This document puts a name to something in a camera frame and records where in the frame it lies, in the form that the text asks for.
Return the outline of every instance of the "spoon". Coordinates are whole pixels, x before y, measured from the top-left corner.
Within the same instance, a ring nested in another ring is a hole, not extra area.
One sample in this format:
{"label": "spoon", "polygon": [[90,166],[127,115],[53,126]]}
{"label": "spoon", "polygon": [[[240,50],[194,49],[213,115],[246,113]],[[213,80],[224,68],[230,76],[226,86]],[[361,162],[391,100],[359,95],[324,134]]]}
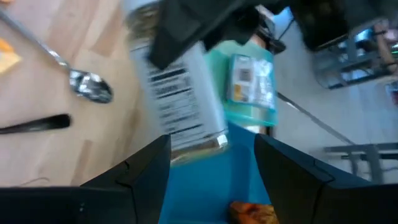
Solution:
{"label": "spoon", "polygon": [[0,19],[2,19],[10,27],[18,30],[31,42],[39,45],[45,52],[53,57],[61,67],[66,68],[69,71],[69,84],[72,90],[78,96],[84,96],[95,103],[110,103],[113,100],[112,88],[97,74],[71,68],[65,59],[59,56],[58,53],[52,50],[45,43],[36,38],[31,31],[13,19],[3,9],[0,9]]}
{"label": "spoon", "polygon": [[33,131],[47,131],[52,129],[67,128],[70,126],[69,114],[59,114],[46,118],[16,124],[6,128],[0,128],[0,134],[26,133]]}

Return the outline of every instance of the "spoon handle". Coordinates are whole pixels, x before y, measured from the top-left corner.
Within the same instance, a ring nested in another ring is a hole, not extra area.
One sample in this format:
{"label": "spoon handle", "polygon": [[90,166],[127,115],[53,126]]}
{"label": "spoon handle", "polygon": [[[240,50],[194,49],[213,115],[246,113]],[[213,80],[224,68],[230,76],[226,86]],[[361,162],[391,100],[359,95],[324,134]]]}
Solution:
{"label": "spoon handle", "polygon": [[41,118],[22,124],[0,128],[0,134],[26,133],[32,131],[46,131],[51,129],[61,129],[70,126],[71,119],[69,114],[59,114],[47,118]]}
{"label": "spoon handle", "polygon": [[68,62],[59,56],[54,50],[52,50],[49,46],[43,43],[41,40],[35,37],[35,35],[28,29],[26,29],[20,22],[13,19],[4,9],[0,8],[0,19],[3,20],[6,24],[8,24],[13,29],[19,31],[22,35],[24,35],[31,42],[39,45],[45,52],[51,55],[59,65],[69,69],[70,66]]}

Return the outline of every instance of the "black handle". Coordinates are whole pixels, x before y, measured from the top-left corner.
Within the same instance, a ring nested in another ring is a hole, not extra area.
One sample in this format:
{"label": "black handle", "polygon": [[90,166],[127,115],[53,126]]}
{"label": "black handle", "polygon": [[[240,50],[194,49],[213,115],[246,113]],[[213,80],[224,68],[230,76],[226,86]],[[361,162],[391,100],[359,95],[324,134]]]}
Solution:
{"label": "black handle", "polygon": [[51,129],[61,129],[70,126],[71,117],[69,114],[59,114],[47,118],[41,118],[22,124],[0,128],[0,134],[26,133],[32,131],[46,131]]}

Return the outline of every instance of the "wooden countertop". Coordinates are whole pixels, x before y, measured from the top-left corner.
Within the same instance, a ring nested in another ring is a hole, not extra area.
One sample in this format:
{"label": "wooden countertop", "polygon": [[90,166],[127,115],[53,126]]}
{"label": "wooden countertop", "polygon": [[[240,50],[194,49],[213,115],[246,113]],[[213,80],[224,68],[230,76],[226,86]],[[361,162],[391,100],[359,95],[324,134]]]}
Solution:
{"label": "wooden countertop", "polygon": [[146,124],[119,1],[16,0],[2,6],[73,67],[107,80],[114,101],[99,105],[77,97],[52,58],[0,21],[0,38],[23,58],[0,77],[0,126],[59,113],[73,118],[68,129],[0,136],[0,186],[79,185],[157,137]]}

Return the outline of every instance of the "floor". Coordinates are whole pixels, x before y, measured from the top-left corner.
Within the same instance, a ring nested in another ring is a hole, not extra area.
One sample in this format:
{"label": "floor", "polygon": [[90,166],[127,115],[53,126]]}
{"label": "floor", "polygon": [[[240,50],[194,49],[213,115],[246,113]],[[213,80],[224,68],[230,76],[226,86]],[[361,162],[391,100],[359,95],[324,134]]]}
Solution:
{"label": "floor", "polygon": [[[275,16],[277,36],[291,19],[289,10]],[[312,115],[331,126],[355,144],[398,141],[398,107],[392,104],[381,82],[327,90],[314,79],[312,55],[301,40],[296,23],[282,40],[287,50],[275,57],[277,89]],[[350,171],[348,161],[326,155],[323,147],[346,143],[317,126],[310,118],[279,101],[276,138],[340,169]],[[383,161],[385,169],[398,167],[397,161]],[[360,163],[359,173],[369,179],[368,167]],[[398,171],[385,174],[386,182],[398,182]]]}

